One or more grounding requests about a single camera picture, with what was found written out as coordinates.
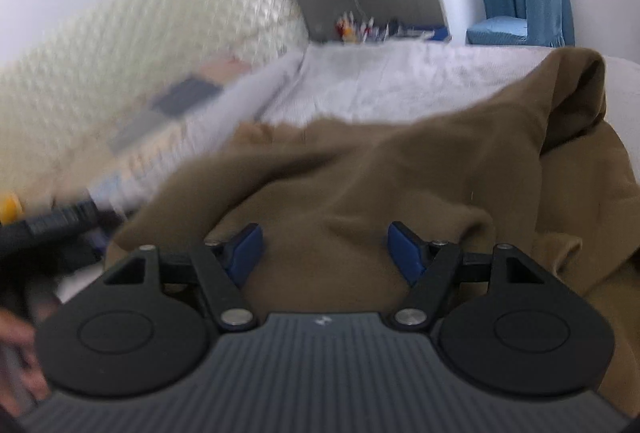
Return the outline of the person's left hand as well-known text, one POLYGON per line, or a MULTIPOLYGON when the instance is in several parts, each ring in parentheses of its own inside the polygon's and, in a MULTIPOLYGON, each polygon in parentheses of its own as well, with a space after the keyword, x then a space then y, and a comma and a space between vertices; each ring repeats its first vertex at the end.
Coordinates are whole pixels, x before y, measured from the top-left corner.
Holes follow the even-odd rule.
POLYGON ((18 417, 51 394, 35 349, 35 326, 1 309, 1 406, 18 417))

